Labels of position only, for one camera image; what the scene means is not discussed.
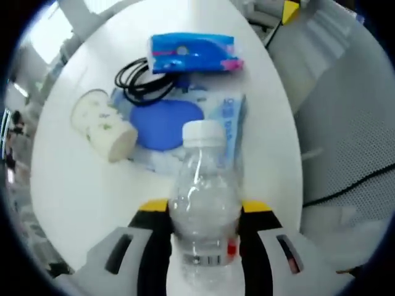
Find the bottle label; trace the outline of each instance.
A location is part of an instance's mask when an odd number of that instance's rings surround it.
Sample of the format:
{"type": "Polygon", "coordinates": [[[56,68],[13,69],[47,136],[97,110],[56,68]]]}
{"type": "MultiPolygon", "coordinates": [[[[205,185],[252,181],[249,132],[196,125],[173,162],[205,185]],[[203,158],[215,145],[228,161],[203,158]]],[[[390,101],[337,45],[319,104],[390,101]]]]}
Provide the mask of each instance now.
{"type": "Polygon", "coordinates": [[[238,253],[238,240],[235,238],[195,242],[191,250],[181,248],[186,264],[199,266],[227,265],[238,253]]]}

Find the blue pad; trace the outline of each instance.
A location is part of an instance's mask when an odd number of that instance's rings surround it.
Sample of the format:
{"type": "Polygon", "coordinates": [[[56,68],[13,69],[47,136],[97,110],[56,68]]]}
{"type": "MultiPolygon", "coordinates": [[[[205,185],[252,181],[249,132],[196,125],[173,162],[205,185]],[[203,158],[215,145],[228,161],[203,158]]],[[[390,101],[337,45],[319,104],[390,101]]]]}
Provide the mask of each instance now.
{"type": "Polygon", "coordinates": [[[181,146],[183,125],[202,119],[202,110],[186,101],[162,100],[146,107],[134,106],[130,112],[130,122],[138,130],[137,143],[158,151],[181,146]]]}

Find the red label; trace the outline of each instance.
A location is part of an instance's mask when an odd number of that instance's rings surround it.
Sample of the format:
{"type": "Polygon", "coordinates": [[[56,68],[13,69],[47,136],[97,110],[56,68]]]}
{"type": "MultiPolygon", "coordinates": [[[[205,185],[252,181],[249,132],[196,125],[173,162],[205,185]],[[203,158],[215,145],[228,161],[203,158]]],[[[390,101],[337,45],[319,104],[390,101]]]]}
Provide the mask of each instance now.
{"type": "Polygon", "coordinates": [[[235,239],[228,240],[228,256],[234,257],[237,254],[237,244],[235,239]]]}

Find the yellow object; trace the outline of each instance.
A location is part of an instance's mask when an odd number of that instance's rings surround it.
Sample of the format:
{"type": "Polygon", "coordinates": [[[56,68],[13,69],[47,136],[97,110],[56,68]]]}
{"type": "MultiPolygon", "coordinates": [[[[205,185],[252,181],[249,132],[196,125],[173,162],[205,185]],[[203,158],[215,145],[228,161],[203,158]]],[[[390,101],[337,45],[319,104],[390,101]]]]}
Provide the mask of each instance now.
{"type": "Polygon", "coordinates": [[[288,23],[294,13],[299,9],[300,2],[299,1],[292,1],[292,0],[285,0],[284,2],[284,9],[283,9],[283,25],[288,23]]]}
{"type": "Polygon", "coordinates": [[[146,202],[138,210],[146,212],[166,212],[167,199],[153,199],[146,202]]]}
{"type": "Polygon", "coordinates": [[[272,209],[266,203],[256,200],[244,200],[243,208],[245,213],[272,211],[272,209]]]}

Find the paper cup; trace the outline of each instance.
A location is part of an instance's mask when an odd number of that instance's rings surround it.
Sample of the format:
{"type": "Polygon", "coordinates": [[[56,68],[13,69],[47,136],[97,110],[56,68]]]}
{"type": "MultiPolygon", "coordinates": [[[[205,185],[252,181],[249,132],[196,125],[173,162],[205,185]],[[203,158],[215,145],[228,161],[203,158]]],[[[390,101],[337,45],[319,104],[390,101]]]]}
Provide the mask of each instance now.
{"type": "Polygon", "coordinates": [[[103,90],[87,92],[75,104],[71,124],[101,156],[116,162],[131,154],[138,133],[108,103],[109,96],[103,90]]]}

